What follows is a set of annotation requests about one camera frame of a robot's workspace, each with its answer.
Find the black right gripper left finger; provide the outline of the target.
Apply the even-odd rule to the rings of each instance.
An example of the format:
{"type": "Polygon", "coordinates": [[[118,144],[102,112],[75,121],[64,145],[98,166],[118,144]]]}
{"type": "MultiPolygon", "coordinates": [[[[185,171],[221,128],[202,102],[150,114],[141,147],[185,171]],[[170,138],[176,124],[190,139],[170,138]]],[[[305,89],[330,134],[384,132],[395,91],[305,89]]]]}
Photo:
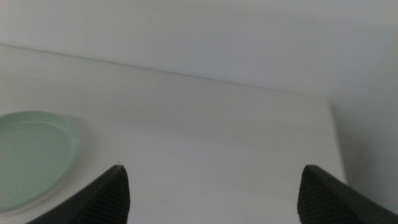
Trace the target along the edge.
{"type": "Polygon", "coordinates": [[[114,165],[78,193],[29,224],[126,224],[130,191],[124,166],[114,165]]]}

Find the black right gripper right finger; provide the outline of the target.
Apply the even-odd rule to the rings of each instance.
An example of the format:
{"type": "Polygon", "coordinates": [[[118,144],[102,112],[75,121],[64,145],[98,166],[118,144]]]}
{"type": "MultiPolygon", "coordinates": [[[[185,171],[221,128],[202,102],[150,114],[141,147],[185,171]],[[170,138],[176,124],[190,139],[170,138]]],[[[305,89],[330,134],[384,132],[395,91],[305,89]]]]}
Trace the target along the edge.
{"type": "Polygon", "coordinates": [[[297,212],[304,224],[397,224],[397,214],[316,165],[302,172],[297,212]]]}

